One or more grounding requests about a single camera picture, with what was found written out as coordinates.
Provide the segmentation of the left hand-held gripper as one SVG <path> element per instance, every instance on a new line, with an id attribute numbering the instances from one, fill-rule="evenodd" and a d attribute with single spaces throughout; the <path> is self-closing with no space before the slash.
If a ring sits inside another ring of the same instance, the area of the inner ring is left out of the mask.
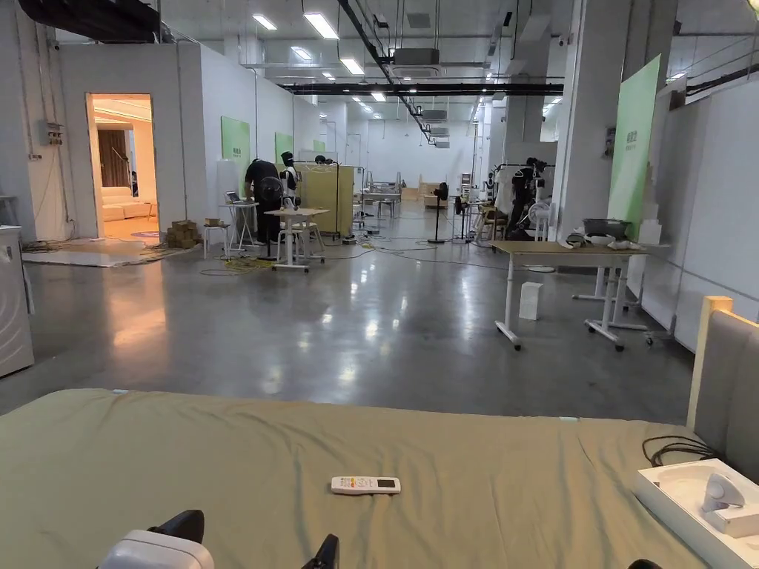
<path id="1" fill-rule="evenodd" d="M 103 559 L 104 568 L 213 568 L 211 552 L 202 542 L 206 516 L 202 510 L 185 510 L 148 530 L 133 530 L 119 540 Z M 339 538 L 329 533 L 305 569 L 337 569 Z"/>

